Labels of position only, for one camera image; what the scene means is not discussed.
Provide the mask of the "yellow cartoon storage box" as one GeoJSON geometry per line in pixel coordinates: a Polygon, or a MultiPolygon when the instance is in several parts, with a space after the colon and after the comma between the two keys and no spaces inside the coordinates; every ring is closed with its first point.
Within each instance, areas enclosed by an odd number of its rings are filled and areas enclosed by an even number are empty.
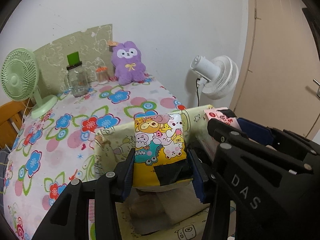
{"type": "Polygon", "coordinates": [[[199,141],[214,156],[216,142],[209,137],[210,119],[234,125],[226,107],[194,107],[165,114],[136,115],[127,124],[109,120],[95,136],[99,173],[113,171],[136,151],[132,191],[120,209],[124,239],[201,239],[208,204],[197,197],[187,147],[199,141]]]}

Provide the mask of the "yellow cartoon tissue pack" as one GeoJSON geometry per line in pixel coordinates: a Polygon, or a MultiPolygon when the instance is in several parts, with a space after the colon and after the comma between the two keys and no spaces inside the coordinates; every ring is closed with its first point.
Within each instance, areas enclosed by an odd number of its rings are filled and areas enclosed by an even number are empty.
{"type": "Polygon", "coordinates": [[[135,139],[134,188],[163,192],[191,182],[180,114],[135,118],[135,139]]]}

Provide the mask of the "toothpick jar orange lid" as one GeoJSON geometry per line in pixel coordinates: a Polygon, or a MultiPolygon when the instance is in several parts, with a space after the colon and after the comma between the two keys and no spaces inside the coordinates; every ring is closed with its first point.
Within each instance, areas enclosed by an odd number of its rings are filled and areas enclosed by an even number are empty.
{"type": "Polygon", "coordinates": [[[107,67],[98,67],[95,71],[97,76],[97,81],[99,83],[105,83],[109,81],[108,68],[107,67]]]}

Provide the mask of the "green desk fan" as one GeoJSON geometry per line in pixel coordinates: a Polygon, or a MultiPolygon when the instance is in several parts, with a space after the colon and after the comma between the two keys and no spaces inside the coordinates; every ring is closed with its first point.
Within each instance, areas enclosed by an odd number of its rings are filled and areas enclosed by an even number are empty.
{"type": "Polygon", "coordinates": [[[3,62],[1,85],[5,94],[13,101],[34,98],[35,106],[31,110],[33,119],[40,118],[57,103],[57,96],[42,97],[38,87],[40,71],[35,54],[24,48],[11,51],[3,62]]]}

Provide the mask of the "white standing fan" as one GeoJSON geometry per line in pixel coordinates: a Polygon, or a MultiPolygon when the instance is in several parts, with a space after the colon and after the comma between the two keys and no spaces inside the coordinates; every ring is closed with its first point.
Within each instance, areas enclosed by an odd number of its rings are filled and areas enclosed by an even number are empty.
{"type": "Polygon", "coordinates": [[[229,107],[239,78],[237,64],[228,56],[221,55],[212,60],[197,55],[190,64],[197,75],[196,96],[200,105],[201,96],[215,102],[217,107],[229,107]]]}

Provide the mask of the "pink tissue pack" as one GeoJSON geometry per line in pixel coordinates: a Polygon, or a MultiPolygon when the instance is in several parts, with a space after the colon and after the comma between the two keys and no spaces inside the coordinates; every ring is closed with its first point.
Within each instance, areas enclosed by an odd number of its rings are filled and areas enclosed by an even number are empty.
{"type": "Polygon", "coordinates": [[[241,130],[236,115],[227,107],[205,109],[204,114],[207,120],[216,119],[238,130],[241,130]]]}

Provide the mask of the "beige door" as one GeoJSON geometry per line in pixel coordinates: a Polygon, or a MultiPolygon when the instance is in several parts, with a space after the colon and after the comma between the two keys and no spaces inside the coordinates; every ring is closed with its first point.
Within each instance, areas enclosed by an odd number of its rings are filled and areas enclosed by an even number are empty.
{"type": "Polygon", "coordinates": [[[231,109],[308,139],[319,133],[318,51],[302,0],[248,0],[244,58],[231,109]]]}

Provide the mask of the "grey plaid pillow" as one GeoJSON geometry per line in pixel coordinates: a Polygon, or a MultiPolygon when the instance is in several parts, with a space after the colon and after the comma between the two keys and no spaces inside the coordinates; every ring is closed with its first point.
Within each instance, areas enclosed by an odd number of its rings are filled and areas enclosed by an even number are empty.
{"type": "Polygon", "coordinates": [[[5,182],[5,171],[8,163],[8,155],[10,154],[10,150],[7,148],[0,150],[0,189],[1,193],[3,192],[4,182],[5,182]]]}

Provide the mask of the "glass mason jar mug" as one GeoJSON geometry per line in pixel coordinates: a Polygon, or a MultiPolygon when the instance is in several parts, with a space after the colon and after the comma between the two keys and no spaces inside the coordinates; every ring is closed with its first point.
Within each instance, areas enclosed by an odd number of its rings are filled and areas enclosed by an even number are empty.
{"type": "Polygon", "coordinates": [[[65,75],[65,85],[75,98],[84,96],[88,93],[89,83],[87,75],[82,67],[79,52],[73,52],[67,55],[68,66],[65,75]]]}

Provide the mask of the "floral tablecloth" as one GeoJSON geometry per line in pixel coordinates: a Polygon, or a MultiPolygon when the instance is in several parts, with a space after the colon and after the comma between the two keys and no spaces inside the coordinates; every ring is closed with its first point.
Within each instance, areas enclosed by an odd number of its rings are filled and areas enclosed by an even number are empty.
{"type": "Polygon", "coordinates": [[[101,129],[184,109],[151,75],[125,86],[116,80],[95,82],[84,96],[65,90],[57,98],[45,115],[25,119],[1,162],[1,210],[18,239],[32,238],[71,180],[93,180],[102,172],[94,152],[101,129]]]}

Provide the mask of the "purple plush bunny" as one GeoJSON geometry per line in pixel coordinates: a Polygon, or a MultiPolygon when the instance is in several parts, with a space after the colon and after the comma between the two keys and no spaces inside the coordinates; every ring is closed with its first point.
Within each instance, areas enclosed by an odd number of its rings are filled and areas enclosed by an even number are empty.
{"type": "Polygon", "coordinates": [[[146,66],[142,63],[142,55],[134,42],[126,41],[113,47],[111,62],[114,76],[120,85],[145,80],[146,66]]]}

